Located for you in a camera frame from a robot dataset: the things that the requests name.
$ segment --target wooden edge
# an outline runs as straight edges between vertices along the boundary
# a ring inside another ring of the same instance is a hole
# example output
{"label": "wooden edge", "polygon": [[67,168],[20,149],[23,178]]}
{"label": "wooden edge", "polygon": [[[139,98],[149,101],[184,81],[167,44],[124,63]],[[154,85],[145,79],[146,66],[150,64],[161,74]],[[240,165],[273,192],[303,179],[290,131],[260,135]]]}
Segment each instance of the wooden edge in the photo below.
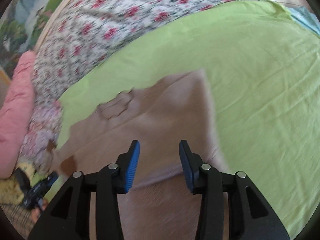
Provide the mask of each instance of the wooden edge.
{"label": "wooden edge", "polygon": [[57,19],[57,17],[59,16],[59,14],[61,13],[61,11],[67,6],[67,4],[70,2],[71,0],[62,0],[62,2],[58,5],[58,7],[55,9],[55,11],[53,12],[53,14],[51,15],[49,21],[47,22],[47,24],[45,25],[44,29],[42,30],[37,43],[34,47],[34,52],[37,54],[39,51],[40,46],[42,45],[44,39],[46,38],[49,30],[52,27],[52,24],[54,23],[54,21]]}
{"label": "wooden edge", "polygon": [[4,82],[9,85],[11,82],[11,79],[7,75],[7,73],[4,71],[4,69],[0,66],[0,79],[4,80]]}

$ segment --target checkered cloth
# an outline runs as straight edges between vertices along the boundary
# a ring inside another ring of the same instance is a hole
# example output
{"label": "checkered cloth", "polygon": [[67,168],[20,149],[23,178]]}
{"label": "checkered cloth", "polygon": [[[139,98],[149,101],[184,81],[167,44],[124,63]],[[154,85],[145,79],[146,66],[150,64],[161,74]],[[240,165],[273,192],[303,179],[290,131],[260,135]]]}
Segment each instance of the checkered cloth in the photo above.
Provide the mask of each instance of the checkered cloth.
{"label": "checkered cloth", "polygon": [[24,239],[27,239],[34,225],[30,211],[16,205],[1,204],[0,206],[13,227]]}

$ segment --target pink pillow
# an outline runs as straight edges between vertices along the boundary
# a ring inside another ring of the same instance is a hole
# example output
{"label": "pink pillow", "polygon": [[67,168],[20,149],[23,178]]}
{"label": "pink pillow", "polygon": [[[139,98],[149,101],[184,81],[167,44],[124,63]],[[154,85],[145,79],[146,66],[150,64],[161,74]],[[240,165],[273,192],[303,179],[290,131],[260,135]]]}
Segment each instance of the pink pillow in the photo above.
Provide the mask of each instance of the pink pillow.
{"label": "pink pillow", "polygon": [[12,174],[27,134],[35,100],[31,83],[35,59],[30,50],[21,56],[0,109],[0,179]]}

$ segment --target silver screw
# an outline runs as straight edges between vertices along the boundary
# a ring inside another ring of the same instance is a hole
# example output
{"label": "silver screw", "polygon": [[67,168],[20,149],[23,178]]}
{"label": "silver screw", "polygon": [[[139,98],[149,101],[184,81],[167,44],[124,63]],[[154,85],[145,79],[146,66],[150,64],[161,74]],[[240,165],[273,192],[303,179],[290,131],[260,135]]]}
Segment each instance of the silver screw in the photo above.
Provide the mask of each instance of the silver screw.
{"label": "silver screw", "polygon": [[109,168],[110,170],[115,170],[115,169],[118,168],[118,164],[116,164],[116,163],[110,163],[110,164],[108,165],[108,168]]}
{"label": "silver screw", "polygon": [[75,171],[75,172],[72,174],[72,176],[73,176],[74,178],[79,178],[79,177],[81,177],[81,175],[82,175],[81,171]]}
{"label": "silver screw", "polygon": [[243,171],[238,171],[237,173],[238,177],[241,178],[241,179],[244,179],[246,174],[243,172]]}
{"label": "silver screw", "polygon": [[211,166],[209,164],[207,164],[207,163],[204,163],[204,164],[201,165],[201,168],[203,170],[205,170],[205,171],[208,171],[208,170],[211,169]]}

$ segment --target light blue cloth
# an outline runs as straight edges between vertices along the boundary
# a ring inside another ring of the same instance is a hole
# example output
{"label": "light blue cloth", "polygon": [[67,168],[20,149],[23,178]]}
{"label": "light blue cloth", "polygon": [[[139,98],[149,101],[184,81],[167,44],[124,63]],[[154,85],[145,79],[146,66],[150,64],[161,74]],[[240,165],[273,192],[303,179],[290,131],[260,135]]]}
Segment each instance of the light blue cloth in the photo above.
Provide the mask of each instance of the light blue cloth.
{"label": "light blue cloth", "polygon": [[310,13],[307,8],[302,6],[288,9],[295,22],[320,35],[320,23],[315,14]]}

